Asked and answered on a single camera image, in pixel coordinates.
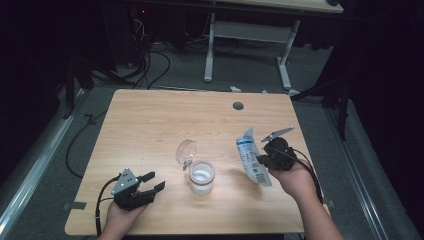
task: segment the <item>wooden table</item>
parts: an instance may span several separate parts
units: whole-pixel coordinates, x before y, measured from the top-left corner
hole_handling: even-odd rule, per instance
[[[235,110],[234,102],[244,109]],[[70,235],[95,235],[94,211],[102,186],[129,167],[136,175],[156,172],[141,191],[166,181],[155,202],[130,234],[251,234],[303,232],[294,200],[271,176],[273,186],[254,184],[244,172],[236,139],[252,127],[256,144],[273,131],[294,126],[284,135],[289,145],[309,157],[299,122],[287,95],[161,90],[118,90],[110,104],[76,202],[84,210],[70,212]],[[197,143],[194,160],[215,166],[214,187],[207,195],[190,190],[188,172],[175,152],[186,140]],[[114,184],[106,189],[111,197]],[[110,201],[101,204],[105,223]]]

